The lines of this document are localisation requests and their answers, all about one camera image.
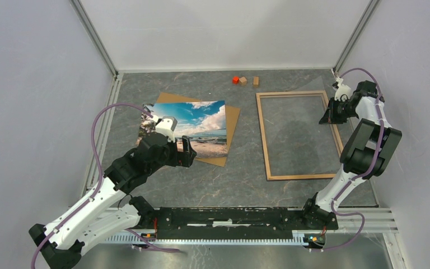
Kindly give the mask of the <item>wooden picture frame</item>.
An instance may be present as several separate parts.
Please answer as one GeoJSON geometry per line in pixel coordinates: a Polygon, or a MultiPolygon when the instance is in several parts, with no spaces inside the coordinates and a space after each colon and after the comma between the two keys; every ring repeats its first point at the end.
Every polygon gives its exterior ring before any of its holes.
{"type": "Polygon", "coordinates": [[[263,110],[261,105],[262,98],[300,98],[300,97],[313,97],[318,96],[322,100],[323,107],[326,109],[328,105],[328,96],[324,90],[317,91],[287,91],[287,92],[257,92],[256,105],[258,108],[259,124],[261,141],[263,147],[264,164],[267,176],[267,181],[281,181],[281,180],[311,180],[311,179],[331,179],[335,173],[324,173],[324,174],[299,174],[299,175],[272,175],[270,163],[269,163],[269,152],[268,144],[265,135],[265,126],[263,118],[263,110]]]}

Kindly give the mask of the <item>tan wooden block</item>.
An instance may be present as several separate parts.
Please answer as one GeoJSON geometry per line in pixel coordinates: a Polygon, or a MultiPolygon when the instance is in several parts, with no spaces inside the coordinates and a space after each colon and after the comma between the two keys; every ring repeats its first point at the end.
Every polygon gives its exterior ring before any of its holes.
{"type": "Polygon", "coordinates": [[[253,79],[253,87],[254,88],[258,88],[259,85],[260,85],[259,77],[255,76],[254,79],[253,79]]]}

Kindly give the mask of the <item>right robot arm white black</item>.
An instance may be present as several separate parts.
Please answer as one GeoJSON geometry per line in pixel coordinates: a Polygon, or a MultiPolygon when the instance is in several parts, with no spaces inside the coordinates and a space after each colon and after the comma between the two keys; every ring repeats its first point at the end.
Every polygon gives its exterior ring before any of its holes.
{"type": "Polygon", "coordinates": [[[360,184],[380,176],[389,164],[401,138],[384,115],[384,98],[377,83],[365,80],[352,90],[341,78],[333,84],[320,124],[342,124],[359,120],[340,154],[340,169],[329,184],[306,201],[301,222],[309,229],[336,227],[337,209],[360,184]]]}

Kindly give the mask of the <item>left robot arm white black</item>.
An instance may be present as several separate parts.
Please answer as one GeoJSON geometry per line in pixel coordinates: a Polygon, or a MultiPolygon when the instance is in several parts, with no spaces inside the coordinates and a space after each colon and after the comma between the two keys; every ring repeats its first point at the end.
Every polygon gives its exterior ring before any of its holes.
{"type": "Polygon", "coordinates": [[[115,202],[145,184],[148,177],[163,166],[190,167],[197,156],[190,137],[182,136],[183,149],[177,140],[153,132],[137,147],[115,159],[91,190],[60,217],[43,225],[35,224],[29,234],[37,246],[31,268],[42,255],[50,268],[73,268],[91,248],[107,237],[138,226],[153,223],[153,212],[144,207],[124,206],[117,213],[97,219],[115,202]]]}

